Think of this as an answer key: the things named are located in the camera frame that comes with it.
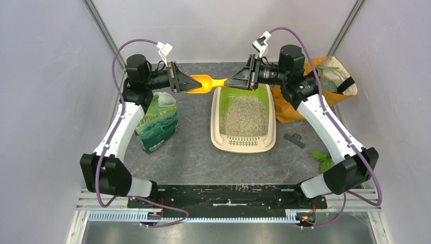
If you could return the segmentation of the yellow plastic scoop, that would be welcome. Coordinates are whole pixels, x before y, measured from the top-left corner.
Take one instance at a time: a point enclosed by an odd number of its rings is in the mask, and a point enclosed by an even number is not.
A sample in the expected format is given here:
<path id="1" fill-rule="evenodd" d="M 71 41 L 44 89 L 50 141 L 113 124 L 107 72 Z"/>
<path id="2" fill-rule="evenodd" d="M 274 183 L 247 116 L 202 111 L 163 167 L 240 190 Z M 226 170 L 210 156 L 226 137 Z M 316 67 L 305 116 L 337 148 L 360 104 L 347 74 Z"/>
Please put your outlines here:
<path id="1" fill-rule="evenodd" d="M 224 83 L 227 80 L 227 78 L 224 79 L 213 79 L 209 75 L 192 75 L 191 76 L 194 80 L 199 82 L 201 84 L 201 87 L 194 88 L 187 90 L 186 93 L 188 94 L 206 94 L 211 92 L 214 88 L 217 87 L 224 87 Z"/>

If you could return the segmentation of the green cat litter bag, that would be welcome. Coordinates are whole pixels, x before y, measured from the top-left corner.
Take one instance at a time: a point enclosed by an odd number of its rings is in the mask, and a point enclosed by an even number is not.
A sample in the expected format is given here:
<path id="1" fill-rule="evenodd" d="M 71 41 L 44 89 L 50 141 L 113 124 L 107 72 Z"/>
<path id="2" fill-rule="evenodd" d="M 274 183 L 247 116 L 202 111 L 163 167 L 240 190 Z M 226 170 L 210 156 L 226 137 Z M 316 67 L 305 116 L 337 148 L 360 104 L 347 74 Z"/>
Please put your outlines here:
<path id="1" fill-rule="evenodd" d="M 162 146 L 178 129 L 177 104 L 173 95 L 156 92 L 143 119 L 135 128 L 141 148 L 147 154 Z"/>

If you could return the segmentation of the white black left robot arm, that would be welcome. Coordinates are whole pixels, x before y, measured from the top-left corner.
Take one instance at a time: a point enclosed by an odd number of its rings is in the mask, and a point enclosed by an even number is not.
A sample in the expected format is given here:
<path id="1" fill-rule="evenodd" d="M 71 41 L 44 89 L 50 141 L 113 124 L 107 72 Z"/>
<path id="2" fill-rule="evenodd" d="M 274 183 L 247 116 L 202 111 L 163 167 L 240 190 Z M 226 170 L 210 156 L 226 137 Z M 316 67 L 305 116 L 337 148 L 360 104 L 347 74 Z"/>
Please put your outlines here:
<path id="1" fill-rule="evenodd" d="M 125 152 L 135 128 L 143 119 L 153 99 L 153 90 L 169 87 L 174 92 L 200 88 L 202 85 L 184 74 L 176 62 L 153 70 L 142 54 L 128 57 L 127 78 L 122 89 L 123 101 L 102 142 L 91 154 L 83 154 L 80 167 L 87 189 L 116 197 L 140 196 L 146 207 L 155 207 L 160 199 L 154 183 L 132 177 L 123 164 Z"/>

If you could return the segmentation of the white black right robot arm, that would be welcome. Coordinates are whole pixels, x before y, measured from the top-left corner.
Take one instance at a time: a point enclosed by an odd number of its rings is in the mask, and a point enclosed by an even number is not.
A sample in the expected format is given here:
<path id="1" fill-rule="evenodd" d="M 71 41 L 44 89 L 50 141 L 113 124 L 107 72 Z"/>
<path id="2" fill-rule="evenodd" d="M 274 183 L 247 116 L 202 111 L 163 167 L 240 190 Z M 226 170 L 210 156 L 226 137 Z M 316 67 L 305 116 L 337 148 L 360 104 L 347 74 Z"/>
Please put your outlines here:
<path id="1" fill-rule="evenodd" d="M 302 48 L 285 45 L 277 64 L 266 64 L 263 58 L 250 55 L 245 67 L 224 82 L 226 87 L 246 90 L 255 90 L 259 84 L 280 86 L 283 98 L 324 142 L 334 165 L 296 186 L 293 201 L 300 208 L 308 207 L 317 196 L 340 195 L 368 181 L 379 157 L 373 147 L 365 148 L 336 118 L 317 83 L 305 76 L 304 63 Z"/>

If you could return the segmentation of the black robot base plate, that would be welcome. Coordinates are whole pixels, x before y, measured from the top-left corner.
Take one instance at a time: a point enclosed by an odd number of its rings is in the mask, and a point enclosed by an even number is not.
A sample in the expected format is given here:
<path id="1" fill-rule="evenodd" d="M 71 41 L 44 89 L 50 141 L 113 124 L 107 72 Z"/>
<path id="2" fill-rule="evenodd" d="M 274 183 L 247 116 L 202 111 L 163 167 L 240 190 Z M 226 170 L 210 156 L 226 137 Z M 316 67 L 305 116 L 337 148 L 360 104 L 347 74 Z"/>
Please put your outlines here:
<path id="1" fill-rule="evenodd" d="M 297 196 L 296 185 L 159 185 L 151 201 L 186 210 L 190 218 L 283 217 L 287 209 L 326 209 L 324 196 Z"/>

